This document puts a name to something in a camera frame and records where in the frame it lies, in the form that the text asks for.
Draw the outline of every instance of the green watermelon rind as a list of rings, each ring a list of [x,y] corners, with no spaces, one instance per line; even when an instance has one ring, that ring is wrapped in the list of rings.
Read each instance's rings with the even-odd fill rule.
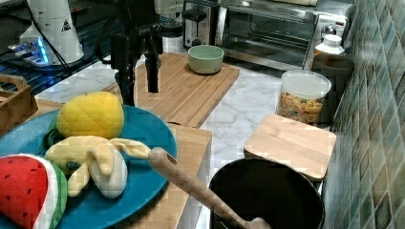
[[[50,228],[55,228],[59,223],[60,219],[63,217],[65,212],[66,202],[68,200],[68,181],[65,178],[62,170],[59,169],[55,164],[51,163],[57,176],[57,186],[58,186],[58,199],[56,204],[56,209],[53,212],[53,217],[51,221]]]

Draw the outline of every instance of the spoon handle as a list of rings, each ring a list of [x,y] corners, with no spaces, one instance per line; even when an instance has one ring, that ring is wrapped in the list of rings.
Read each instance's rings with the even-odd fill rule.
[[[205,184],[192,176],[172,156],[162,148],[154,148],[149,152],[151,166],[167,180],[181,188],[185,193],[205,205],[217,216],[227,220],[239,228],[249,229],[248,223],[240,218],[226,203],[215,195]]]

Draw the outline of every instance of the wooden board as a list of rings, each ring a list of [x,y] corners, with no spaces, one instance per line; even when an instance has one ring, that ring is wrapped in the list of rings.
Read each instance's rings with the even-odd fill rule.
[[[259,156],[284,163],[312,181],[324,178],[336,135],[268,114],[245,143],[245,156]]]
[[[42,115],[62,107],[63,104],[37,100],[38,111],[31,117]],[[177,161],[193,176],[207,182],[212,133],[206,130],[168,124],[176,138],[178,147]],[[201,207],[193,202],[183,190],[168,183],[166,188],[151,203],[114,228],[150,229],[150,228],[194,228]],[[184,213],[194,211],[192,219],[183,219]]]
[[[215,74],[194,73],[188,57],[177,53],[160,56],[160,92],[147,92],[146,67],[136,68],[136,106],[158,115],[168,123],[200,128],[239,76],[239,69],[223,64]],[[103,91],[120,97],[116,83]]]
[[[16,86],[17,91],[5,91],[0,87],[0,136],[20,125],[38,108],[32,88],[24,77],[0,74],[0,82]]]

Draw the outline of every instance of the oven door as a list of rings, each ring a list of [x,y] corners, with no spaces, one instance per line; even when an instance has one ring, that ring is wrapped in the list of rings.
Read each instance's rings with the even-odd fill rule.
[[[301,12],[303,16],[287,9],[220,8],[216,45],[248,62],[284,71],[303,69],[318,17]]]

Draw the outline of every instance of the plush toy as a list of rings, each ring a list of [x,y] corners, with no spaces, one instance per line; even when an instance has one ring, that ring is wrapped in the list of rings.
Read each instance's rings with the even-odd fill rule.
[[[57,166],[33,155],[4,156],[0,179],[0,213],[26,229],[58,224],[66,207],[67,181]]]
[[[59,111],[57,130],[65,137],[95,135],[118,137],[124,125],[122,105],[115,94],[94,92],[79,95]]]
[[[125,189],[127,179],[127,167],[119,151],[146,159],[150,149],[130,139],[71,136],[54,144],[45,158],[59,166],[65,175],[71,175],[69,197],[76,197],[91,177],[105,197],[116,198]]]

